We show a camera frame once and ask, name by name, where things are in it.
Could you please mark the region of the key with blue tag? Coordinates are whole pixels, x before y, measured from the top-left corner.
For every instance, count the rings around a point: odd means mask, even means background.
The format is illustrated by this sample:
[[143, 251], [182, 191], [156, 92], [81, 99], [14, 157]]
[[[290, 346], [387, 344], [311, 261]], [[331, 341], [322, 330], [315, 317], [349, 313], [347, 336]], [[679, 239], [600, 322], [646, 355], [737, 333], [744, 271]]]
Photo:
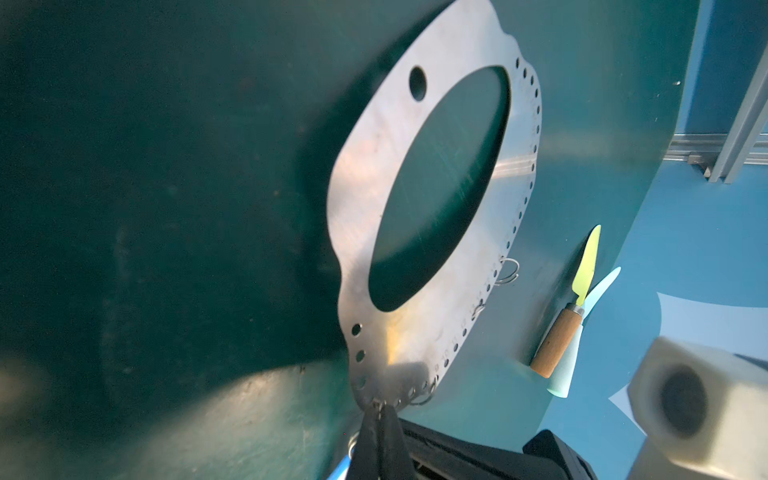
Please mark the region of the key with blue tag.
[[327, 480], [345, 480], [347, 478], [358, 436], [359, 433], [355, 432], [342, 439], [331, 461], [330, 472], [326, 477]]

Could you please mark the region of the metal key holder plate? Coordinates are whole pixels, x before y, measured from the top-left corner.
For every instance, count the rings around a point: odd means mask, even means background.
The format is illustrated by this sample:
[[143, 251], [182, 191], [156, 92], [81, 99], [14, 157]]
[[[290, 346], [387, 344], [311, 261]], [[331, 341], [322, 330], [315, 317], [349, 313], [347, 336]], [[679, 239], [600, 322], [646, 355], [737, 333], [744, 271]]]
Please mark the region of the metal key holder plate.
[[[399, 308], [378, 309], [369, 292], [374, 247], [405, 157], [439, 102], [485, 68], [505, 73], [510, 106], [500, 150], [478, 209], [433, 277]], [[488, 1], [456, 1], [413, 41], [346, 139], [327, 196], [339, 261], [338, 318], [349, 377], [361, 407], [403, 408], [433, 393], [484, 310], [531, 197], [542, 93], [534, 68]]]

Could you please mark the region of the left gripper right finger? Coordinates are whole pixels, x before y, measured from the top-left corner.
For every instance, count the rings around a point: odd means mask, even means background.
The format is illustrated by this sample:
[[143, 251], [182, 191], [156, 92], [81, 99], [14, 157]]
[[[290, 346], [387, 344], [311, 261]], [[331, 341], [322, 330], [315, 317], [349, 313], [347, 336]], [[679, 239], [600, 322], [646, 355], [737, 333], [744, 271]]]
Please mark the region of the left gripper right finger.
[[417, 478], [397, 412], [389, 404], [382, 404], [379, 408], [379, 478]]

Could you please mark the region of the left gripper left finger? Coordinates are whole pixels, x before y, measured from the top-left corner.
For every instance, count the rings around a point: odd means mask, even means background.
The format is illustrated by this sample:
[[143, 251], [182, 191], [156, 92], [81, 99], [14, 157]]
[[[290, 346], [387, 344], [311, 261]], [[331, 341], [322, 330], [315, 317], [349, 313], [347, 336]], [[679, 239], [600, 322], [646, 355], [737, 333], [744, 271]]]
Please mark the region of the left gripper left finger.
[[347, 480], [377, 480], [379, 478], [379, 421], [379, 405], [370, 404], [364, 412], [352, 452], [346, 476]]

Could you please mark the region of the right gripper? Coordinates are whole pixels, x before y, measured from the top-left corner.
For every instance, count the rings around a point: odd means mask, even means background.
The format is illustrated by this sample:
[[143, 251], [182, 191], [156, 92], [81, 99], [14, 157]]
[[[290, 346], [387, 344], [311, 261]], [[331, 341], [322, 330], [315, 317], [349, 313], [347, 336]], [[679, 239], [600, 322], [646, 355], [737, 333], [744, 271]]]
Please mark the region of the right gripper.
[[523, 454], [462, 441], [407, 420], [401, 426], [417, 479], [597, 480], [591, 465], [551, 430], [536, 434]]

